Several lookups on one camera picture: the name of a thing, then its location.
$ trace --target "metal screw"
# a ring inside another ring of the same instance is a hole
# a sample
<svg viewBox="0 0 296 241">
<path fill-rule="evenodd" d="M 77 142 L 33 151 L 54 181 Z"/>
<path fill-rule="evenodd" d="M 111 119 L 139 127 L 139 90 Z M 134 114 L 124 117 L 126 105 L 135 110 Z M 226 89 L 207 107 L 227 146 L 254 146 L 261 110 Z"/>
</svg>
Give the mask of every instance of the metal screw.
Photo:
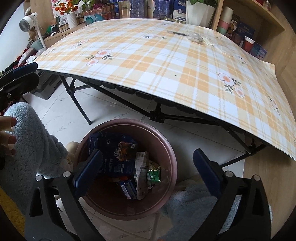
<svg viewBox="0 0 296 241">
<path fill-rule="evenodd" d="M 227 177 L 233 177 L 233 172 L 231 172 L 231 171 L 226 171 L 226 172 L 225 172 L 225 175 L 226 175 Z"/>
<path fill-rule="evenodd" d="M 63 173 L 63 177 L 69 177 L 71 175 L 71 172 L 66 171 Z"/>
<path fill-rule="evenodd" d="M 39 182 L 39 181 L 41 181 L 41 180 L 42 180 L 42 176 L 41 176 L 41 175 L 38 175 L 38 176 L 36 177 L 36 181 Z"/>
<path fill-rule="evenodd" d="M 258 175 L 254 175 L 253 178 L 256 180 L 256 181 L 260 181 L 260 177 Z"/>
</svg>

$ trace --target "yellow and white checkered tablecloth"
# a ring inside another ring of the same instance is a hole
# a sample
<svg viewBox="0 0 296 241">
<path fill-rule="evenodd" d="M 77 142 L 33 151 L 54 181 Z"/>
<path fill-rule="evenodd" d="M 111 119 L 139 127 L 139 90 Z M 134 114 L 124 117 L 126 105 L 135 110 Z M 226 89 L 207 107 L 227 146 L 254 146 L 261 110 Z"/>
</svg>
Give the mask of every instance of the yellow and white checkered tablecloth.
<svg viewBox="0 0 296 241">
<path fill-rule="evenodd" d="M 169 33 L 193 31 L 207 44 Z M 227 121 L 296 160 L 296 124 L 275 66 L 208 28 L 155 19 L 95 22 L 63 38 L 38 68 L 133 88 Z"/>
</svg>

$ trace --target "wooden shelf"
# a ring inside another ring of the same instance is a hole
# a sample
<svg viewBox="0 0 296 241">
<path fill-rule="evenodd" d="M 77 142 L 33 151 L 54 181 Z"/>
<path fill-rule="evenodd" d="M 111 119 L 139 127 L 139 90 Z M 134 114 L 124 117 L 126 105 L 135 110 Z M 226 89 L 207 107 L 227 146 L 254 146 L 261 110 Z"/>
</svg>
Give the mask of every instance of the wooden shelf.
<svg viewBox="0 0 296 241">
<path fill-rule="evenodd" d="M 285 30 L 284 26 L 278 21 L 278 19 L 268 10 L 266 10 L 260 3 L 256 0 L 236 0 L 242 5 L 247 6 L 248 8 L 252 9 L 258 15 L 260 15 L 266 21 L 276 25 L 277 27 Z"/>
</svg>

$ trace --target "tiled floor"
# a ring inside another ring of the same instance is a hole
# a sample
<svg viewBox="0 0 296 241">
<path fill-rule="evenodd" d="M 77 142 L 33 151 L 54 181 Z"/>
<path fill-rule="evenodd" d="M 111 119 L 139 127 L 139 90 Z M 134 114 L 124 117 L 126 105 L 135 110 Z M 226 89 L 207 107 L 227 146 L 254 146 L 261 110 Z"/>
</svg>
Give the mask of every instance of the tiled floor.
<svg viewBox="0 0 296 241">
<path fill-rule="evenodd" d="M 82 85 L 81 82 L 75 82 L 75 86 L 80 85 Z M 144 100 L 118 90 L 108 90 L 145 110 L 150 111 L 156 106 L 154 101 Z M 92 125 L 88 125 L 65 91 L 63 85 L 60 85 L 48 100 L 43 100 L 31 94 L 26 94 L 24 97 L 33 106 L 48 132 L 55 135 L 64 145 L 70 141 L 80 142 L 91 129 L 112 119 L 132 118 L 152 125 L 167 138 L 173 147 L 178 163 L 178 181 L 185 180 L 197 174 L 192 161 L 192 154 L 197 148 L 201 148 L 210 160 L 216 161 L 219 164 L 225 163 L 244 153 L 243 148 L 234 138 L 218 126 L 185 123 L 174 120 L 166 120 L 164 124 L 153 122 L 142 114 L 131 110 L 92 88 L 75 92 L 78 102 L 89 119 L 93 121 Z M 162 106 L 162 111 L 167 114 L 188 115 L 178 111 L 176 108 L 166 106 Z M 242 176 L 244 161 L 242 160 L 225 169 L 232 170 L 236 176 Z M 163 235 L 171 227 L 170 221 L 164 216 L 159 217 L 158 214 L 136 221 L 113 220 L 95 212 L 82 198 L 80 201 L 88 217 L 106 240 L 148 240 L 151 236 L 155 217 L 159 218 L 159 225 L 156 232 L 157 237 Z M 74 232 L 63 210 L 61 201 L 59 200 L 57 204 L 61 207 L 61 211 L 63 211 L 61 212 L 61 216 L 67 228 L 71 232 Z"/>
</svg>

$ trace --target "white flower pot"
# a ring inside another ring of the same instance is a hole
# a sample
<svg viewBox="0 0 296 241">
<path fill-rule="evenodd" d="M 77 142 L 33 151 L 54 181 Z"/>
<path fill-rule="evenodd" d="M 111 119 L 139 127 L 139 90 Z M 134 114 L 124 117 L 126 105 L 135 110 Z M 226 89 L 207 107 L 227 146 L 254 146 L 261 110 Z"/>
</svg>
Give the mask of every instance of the white flower pot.
<svg viewBox="0 0 296 241">
<path fill-rule="evenodd" d="M 75 12 L 69 13 L 67 15 L 67 20 L 68 20 L 69 28 L 75 28 L 78 26 Z"/>
<path fill-rule="evenodd" d="M 209 27 L 215 8 L 204 3 L 197 2 L 191 5 L 186 1 L 186 23 Z"/>
</svg>

